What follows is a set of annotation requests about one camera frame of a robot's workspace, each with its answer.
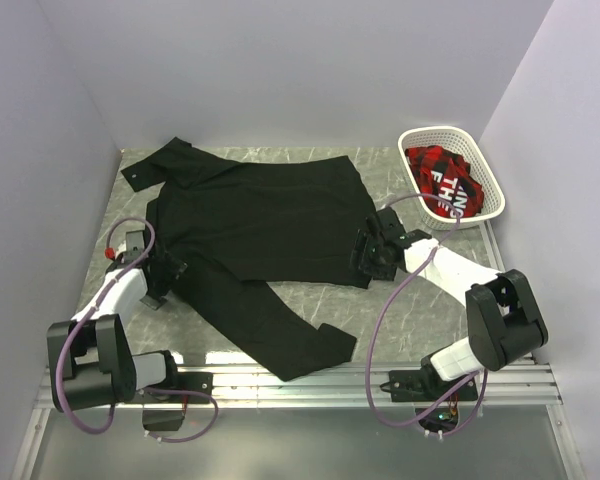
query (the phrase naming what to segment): black shirt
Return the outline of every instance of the black shirt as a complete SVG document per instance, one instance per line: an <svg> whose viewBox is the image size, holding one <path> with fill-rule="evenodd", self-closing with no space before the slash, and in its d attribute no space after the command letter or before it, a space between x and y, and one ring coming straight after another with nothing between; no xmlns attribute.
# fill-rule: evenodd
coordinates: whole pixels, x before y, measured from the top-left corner
<svg viewBox="0 0 600 480"><path fill-rule="evenodd" d="M266 281L366 288L349 268L358 228L375 211L348 157L304 164L225 160L174 138L123 170L161 248L187 263L173 291L282 380L350 361L355 338L313 328Z"/></svg>

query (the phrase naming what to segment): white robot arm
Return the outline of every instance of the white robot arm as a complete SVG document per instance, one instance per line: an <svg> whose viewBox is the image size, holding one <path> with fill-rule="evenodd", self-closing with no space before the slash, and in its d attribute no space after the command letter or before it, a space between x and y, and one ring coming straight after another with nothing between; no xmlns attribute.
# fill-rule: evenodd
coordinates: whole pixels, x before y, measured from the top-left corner
<svg viewBox="0 0 600 480"><path fill-rule="evenodd" d="M90 320L73 341L65 364L62 366L64 392L72 410L131 401L136 391L147 386L170 388L175 385L177 367L168 350L132 355L124 327L131 320L132 310L144 301L149 288L143 264L122 275L112 287L107 287L123 268L144 250L143 232L127 233L126 251L112 258L103 286L92 300L69 321L54 323L47 331L49 368L52 372L52 392L55 406L62 410L57 398L55 371L59 368L60 351L69 333L96 307L96 299L109 288ZM96 349L98 358L93 362L78 363L89 350Z"/></svg>
<svg viewBox="0 0 600 480"><path fill-rule="evenodd" d="M367 218L351 263L374 279L393 280L397 268L416 271L434 249L433 261L418 276L467 309L468 336L422 360L432 381L451 382L483 368L499 370L547 342L546 326L522 273L483 267L421 230L407 233L391 208Z"/></svg>

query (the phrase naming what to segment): red clothing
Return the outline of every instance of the red clothing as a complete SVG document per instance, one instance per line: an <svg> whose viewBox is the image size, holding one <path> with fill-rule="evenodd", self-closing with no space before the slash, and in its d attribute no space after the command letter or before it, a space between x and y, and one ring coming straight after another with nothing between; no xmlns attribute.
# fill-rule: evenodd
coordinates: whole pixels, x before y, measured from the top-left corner
<svg viewBox="0 0 600 480"><path fill-rule="evenodd" d="M482 186L469 175L471 165L462 155L435 145L407 148L405 154L420 192L437 195L451 202L463 217L480 213L484 192ZM455 218L450 208L437 200L425 198L424 201L436 215Z"/></svg>

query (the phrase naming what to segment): white laundry basket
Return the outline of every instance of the white laundry basket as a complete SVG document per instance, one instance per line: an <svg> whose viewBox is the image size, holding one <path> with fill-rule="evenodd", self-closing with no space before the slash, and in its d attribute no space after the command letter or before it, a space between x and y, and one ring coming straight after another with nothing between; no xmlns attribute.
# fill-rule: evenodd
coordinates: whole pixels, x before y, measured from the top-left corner
<svg viewBox="0 0 600 480"><path fill-rule="evenodd" d="M484 203L482 211L473 217L461 218L460 228L469 228L491 218L495 218L504 210L504 195L500 185L493 176L476 142L464 130L455 127L426 127L407 130L398 140L398 148L402 162L407 171L409 181L407 187L411 192L420 193L418 184L413 178L409 159L404 153L410 147L429 147L439 145L453 153L460 154L471 164L471 176L482 185ZM434 230L450 230L456 223L453 218L445 218L433 213L424 203L423 198L418 198L418 209L422 221Z"/></svg>

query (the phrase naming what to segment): marble surface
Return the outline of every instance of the marble surface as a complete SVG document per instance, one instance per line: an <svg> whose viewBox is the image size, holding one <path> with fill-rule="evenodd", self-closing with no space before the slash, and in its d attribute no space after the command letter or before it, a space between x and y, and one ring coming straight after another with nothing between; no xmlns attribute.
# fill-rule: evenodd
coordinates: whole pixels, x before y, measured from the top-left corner
<svg viewBox="0 0 600 480"><path fill-rule="evenodd" d="M378 207L392 196L404 193L406 187L400 153L395 147L205 150L224 158L261 163L300 163L348 155ZM126 149L120 168L142 160L151 152ZM80 307L89 301L102 284L103 272L108 264L103 252L109 226L119 218L144 217L147 201L158 195L160 187L157 185L134 193L118 173L85 279ZM395 209L407 230L426 230L414 200L403 201ZM124 227L118 229L113 245L122 241L124 230ZM478 227L456 232L447 245L473 261L488 265L487 250ZM378 312L404 276L403 272L399 272L395 282L373 281L369 290L294 282L271 285L291 309L312 325L319 326L326 322L355 335L358 344L353 360L364 361ZM191 307L173 295L168 296L167 304L157 311L138 304L126 333L133 353L169 349L180 353L187 364L243 363L249 360ZM451 296L418 278L401 293L389 310L380 330L374 360L419 361L465 334L463 307Z"/></svg>

